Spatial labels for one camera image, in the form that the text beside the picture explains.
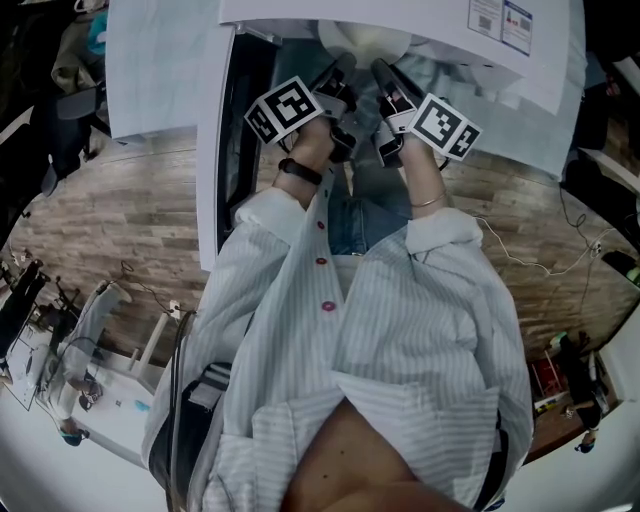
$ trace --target floor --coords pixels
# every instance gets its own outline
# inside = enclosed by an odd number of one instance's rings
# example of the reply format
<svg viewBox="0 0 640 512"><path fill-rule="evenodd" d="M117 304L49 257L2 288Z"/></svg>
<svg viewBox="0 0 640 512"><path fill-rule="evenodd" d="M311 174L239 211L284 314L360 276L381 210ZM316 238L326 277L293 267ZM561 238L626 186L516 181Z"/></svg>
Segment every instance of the floor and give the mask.
<svg viewBox="0 0 640 512"><path fill-rule="evenodd" d="M120 146L100 139L101 154L65 180L51 198L38 198L31 217L11 235L11 249L28 249L60 276L66 288L86 297L102 279L121 275L121 261L167 305L179 300L193 308L207 273L200 270L196 226L195 133L157 137L146 145ZM269 182L277 155L262 159L261 186ZM585 241L567 224L558 184L521 164L476 153L445 171L455 205L486 219L512 256L546 266L554 273L571 267L585 253ZM564 193L569 219L585 214L581 230L595 239L608 224ZM594 344L608 339L640 298L640 292L590 252L566 274L547 276L538 267L509 260L497 238L485 232L484 251L513 294L528 359L542 356L558 332L577 339L586 330ZM634 254L617 233L602 239L604 251ZM5 246L3 258L9 259ZM107 324L103 343L130 354L142 349L161 313L153 296L123 280L134 302ZM52 297L51 285L41 299ZM171 354L175 327L169 325L156 350L156 362Z"/></svg>

